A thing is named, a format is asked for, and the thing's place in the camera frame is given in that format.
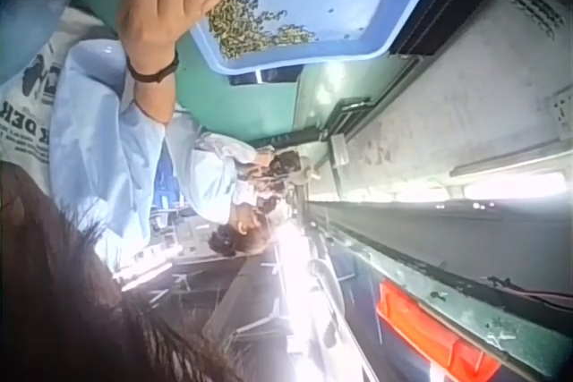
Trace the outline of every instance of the bracelet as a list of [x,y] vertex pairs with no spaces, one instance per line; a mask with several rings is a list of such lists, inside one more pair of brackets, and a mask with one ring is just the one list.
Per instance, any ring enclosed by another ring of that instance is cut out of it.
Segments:
[[133,78],[138,82],[144,82],[146,84],[151,84],[153,82],[160,83],[162,82],[167,76],[171,73],[174,73],[179,66],[179,54],[177,50],[175,51],[175,58],[173,62],[169,64],[164,69],[161,69],[159,72],[153,73],[151,75],[143,75],[133,69],[132,62],[129,61],[129,57],[127,57],[127,70],[133,76]]

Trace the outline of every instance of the light blue shirt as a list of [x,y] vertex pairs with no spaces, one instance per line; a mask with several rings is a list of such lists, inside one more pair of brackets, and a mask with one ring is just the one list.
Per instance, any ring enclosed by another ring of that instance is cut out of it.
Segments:
[[126,75],[121,44],[86,40],[61,71],[50,124],[49,170],[54,201],[80,228],[105,227],[96,246],[110,268],[150,239],[153,183],[165,127],[134,103],[122,111]]

